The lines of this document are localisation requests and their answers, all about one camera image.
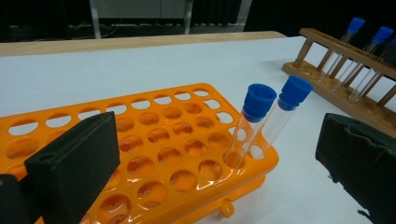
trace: blue cap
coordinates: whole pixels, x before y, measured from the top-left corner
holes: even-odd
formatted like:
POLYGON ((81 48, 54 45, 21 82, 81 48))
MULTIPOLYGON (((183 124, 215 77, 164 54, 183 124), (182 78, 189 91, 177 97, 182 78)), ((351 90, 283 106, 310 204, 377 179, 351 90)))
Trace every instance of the blue cap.
POLYGON ((276 92, 263 84, 251 84, 243 107, 244 117, 249 122, 259 122, 270 110, 276 98, 276 92))
POLYGON ((302 103, 314 87, 305 79, 297 76, 289 76, 288 81, 282 88, 279 98, 284 104, 279 104, 283 110, 293 110, 302 103))
POLYGON ((388 39, 393 34, 393 32, 394 31, 392 29, 386 26, 381 26, 379 30, 376 32, 372 41, 376 44, 382 44, 386 39, 388 39))
POLYGON ((354 35, 359 31, 359 29, 363 26, 363 24, 365 22, 366 22, 365 20, 355 17, 350 22, 349 27, 347 28, 347 31, 354 35))

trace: black curtain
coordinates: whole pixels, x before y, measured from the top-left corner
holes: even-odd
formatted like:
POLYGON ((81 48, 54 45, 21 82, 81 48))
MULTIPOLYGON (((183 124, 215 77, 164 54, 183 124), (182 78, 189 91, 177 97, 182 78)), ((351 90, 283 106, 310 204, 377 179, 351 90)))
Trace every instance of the black curtain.
POLYGON ((236 23, 242 0, 194 0, 191 26, 236 23))
POLYGON ((30 27, 43 38, 69 39, 69 25, 91 22, 88 0, 0 0, 0 34, 7 39, 10 25, 30 27))
POLYGON ((351 42, 358 48, 363 48, 380 26, 396 31, 394 8, 385 1, 369 0, 252 0, 244 31, 278 31, 297 36, 301 28, 315 28, 341 38, 353 17, 366 20, 351 42))

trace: table surface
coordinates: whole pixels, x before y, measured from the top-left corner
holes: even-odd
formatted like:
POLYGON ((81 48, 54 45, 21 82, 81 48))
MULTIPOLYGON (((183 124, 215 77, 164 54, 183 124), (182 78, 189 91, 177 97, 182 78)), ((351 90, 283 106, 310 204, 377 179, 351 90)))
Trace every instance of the table surface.
MULTIPOLYGON (((255 32, 0 44, 0 117, 201 82, 240 110, 251 83, 280 93, 289 76, 280 68, 303 43, 255 32)), ((311 51, 312 63, 325 53, 311 51)), ((198 223, 371 223, 315 160, 326 113, 345 115, 310 93, 275 140, 280 161, 264 185, 235 201, 232 217, 198 223)))

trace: test tube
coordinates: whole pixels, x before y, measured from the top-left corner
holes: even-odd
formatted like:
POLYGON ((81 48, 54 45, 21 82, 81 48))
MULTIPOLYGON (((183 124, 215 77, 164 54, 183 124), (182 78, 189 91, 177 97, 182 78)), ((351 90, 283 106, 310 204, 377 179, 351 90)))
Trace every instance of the test tube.
MULTIPOLYGON (((348 44, 352 40, 352 38, 355 36, 355 34, 359 31, 359 29, 363 26, 365 23, 365 20, 361 18, 353 18, 352 21, 350 22, 348 28, 346 29, 346 32, 344 35, 341 37, 341 43, 348 44)), ((335 66, 340 62, 342 55, 336 51, 333 51, 332 49, 329 49, 326 54, 331 54, 329 59, 326 61, 326 63, 323 65, 323 73, 320 73, 320 76, 318 78, 319 83, 324 83, 327 77, 332 73, 334 70, 335 66), (330 68, 327 68, 329 61, 332 60, 332 58, 335 58, 334 62, 332 63, 332 66, 330 68)))
MULTIPOLYGON (((362 54, 371 54, 375 52, 378 47, 384 43, 386 39, 388 39, 393 34, 393 30, 386 27, 381 26, 379 30, 375 33, 375 36, 372 38, 371 42, 366 45, 363 50, 362 54)), ((352 61, 344 73, 335 80, 332 91, 338 92, 340 91, 341 87, 348 83, 354 76, 356 76, 359 71, 363 68, 364 64, 358 61, 352 61)))
POLYGON ((275 98, 276 92, 266 85, 256 83, 247 88, 244 106, 233 131, 233 140, 223 157, 231 168, 239 169, 243 166, 248 146, 260 130, 275 98))
MULTIPOLYGON (((383 63, 387 55, 393 56, 396 53, 396 36, 393 38, 390 43, 385 46, 384 51, 379 56, 378 61, 383 63)), ((374 68, 370 68, 370 70, 364 75, 364 77, 359 82, 358 86, 355 90, 349 95, 349 102, 356 103, 359 99, 365 94, 372 86, 381 78, 381 72, 376 71, 374 68)))
MULTIPOLYGON (((313 86, 305 79, 297 76, 289 76, 289 79, 282 88, 282 93, 279 94, 276 104, 259 127, 260 132, 255 136, 256 139, 258 134, 261 134, 264 138, 265 145, 261 145, 264 154, 274 143, 300 103, 305 100, 309 92, 313 89, 313 86)), ((252 141, 248 149, 251 149, 254 144, 255 141, 252 141)))

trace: test tube rack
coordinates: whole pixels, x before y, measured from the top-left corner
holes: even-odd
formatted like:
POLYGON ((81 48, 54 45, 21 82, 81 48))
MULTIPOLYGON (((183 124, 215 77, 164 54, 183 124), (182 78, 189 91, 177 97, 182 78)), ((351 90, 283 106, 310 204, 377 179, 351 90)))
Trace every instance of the test tube rack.
POLYGON ((273 147, 264 155, 259 137, 259 153, 248 154, 239 169, 227 166, 222 157, 240 113, 198 83, 0 118, 0 173, 21 180, 24 160, 108 111, 116 117, 120 166, 81 224, 185 224, 216 211, 230 217, 233 202, 259 188, 278 163, 273 147))
POLYGON ((363 96, 357 103, 350 103, 348 100, 350 93, 353 92, 350 84, 357 76, 350 79, 339 92, 332 91, 332 85, 334 81, 336 81, 335 76, 342 69, 348 59, 361 62, 365 67, 374 68, 376 71, 381 73, 381 76, 379 77, 387 76, 393 80, 396 80, 396 69, 379 63, 377 61, 377 57, 374 55, 363 54, 361 49, 342 43, 341 40, 330 35, 326 35, 313 28, 303 28, 300 30, 300 34, 305 36, 306 40, 296 60, 294 62, 284 63, 282 70, 289 75, 303 77, 310 81, 314 86, 314 92, 333 105, 339 107, 354 119, 365 122, 373 128, 396 138, 396 114, 394 111, 385 107, 386 103, 395 95, 396 85, 393 86, 393 88, 391 88, 378 102, 368 97, 367 93, 374 85, 377 84, 379 78, 366 92, 363 93, 363 96), (328 48, 318 66, 314 66, 304 60, 314 43, 318 43, 321 46, 328 48), (321 73, 323 73, 322 68, 330 59, 332 52, 334 51, 340 53, 342 55, 342 59, 335 66, 333 72, 329 75, 329 78, 327 78, 325 83, 320 83, 318 82, 318 78, 321 73))

